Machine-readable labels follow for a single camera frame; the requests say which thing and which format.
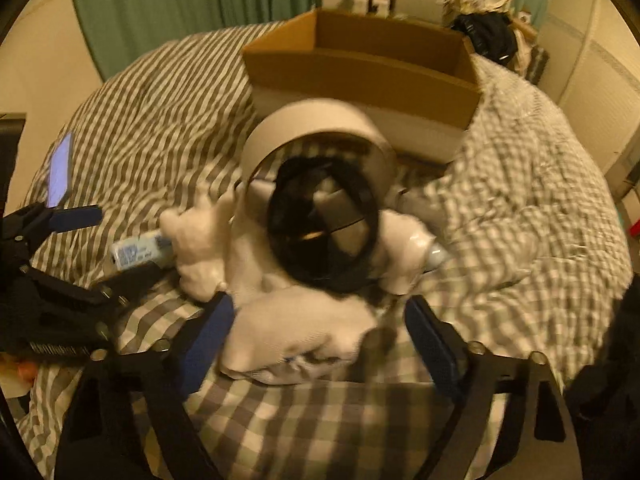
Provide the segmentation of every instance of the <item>bed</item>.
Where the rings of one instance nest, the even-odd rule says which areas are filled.
[[[108,80],[61,134],[74,133],[68,206],[104,209],[101,225],[52,236],[33,264],[89,286],[108,247],[158,226],[170,206],[212,197],[240,179],[239,155],[256,125],[240,49],[277,24],[197,34],[163,45]],[[441,319],[493,352],[544,352],[567,384],[594,360],[612,302],[631,281],[625,237],[600,171],[562,112],[539,90],[480,57],[484,99],[456,159],[438,179],[401,167],[446,218],[454,257],[418,286]],[[44,199],[47,162],[26,202]],[[167,279],[121,320],[121,352],[171,338],[198,308]],[[184,407],[229,479],[412,478],[450,410],[430,383],[402,324],[400,302],[356,364],[296,386],[233,381],[212,366]],[[81,375],[42,367],[19,429],[45,478]],[[169,478],[134,400],[152,471]],[[478,468],[486,464],[492,417]]]

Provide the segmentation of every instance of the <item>smartphone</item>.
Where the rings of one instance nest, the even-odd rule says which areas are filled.
[[[51,155],[49,187],[47,189],[47,207],[58,207],[68,197],[71,181],[71,132]]]

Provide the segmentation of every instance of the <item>bedspread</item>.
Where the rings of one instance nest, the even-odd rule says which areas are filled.
[[[53,235],[34,266],[88,286],[113,241],[156,228],[170,206],[193,205],[200,183],[214,198],[235,184],[257,124],[240,49],[276,26],[167,43],[92,94],[61,134],[75,136],[68,206],[99,204],[104,221]],[[612,300],[630,283],[625,237],[603,177],[563,113],[515,74],[474,62],[484,98],[464,145],[444,177],[413,180],[444,212],[454,254],[419,290],[463,338],[511,356],[542,351],[564,383],[593,361]],[[48,161],[28,203],[46,195]],[[197,311],[170,280],[160,283],[116,330],[121,352],[171,338]],[[43,366],[19,424],[46,478],[80,374]],[[358,362],[326,380],[263,386],[212,366],[184,407],[229,479],[412,478],[450,409],[412,347],[399,304],[382,310]],[[135,408],[144,421],[143,403]],[[153,471],[168,478],[148,431],[145,448]]]

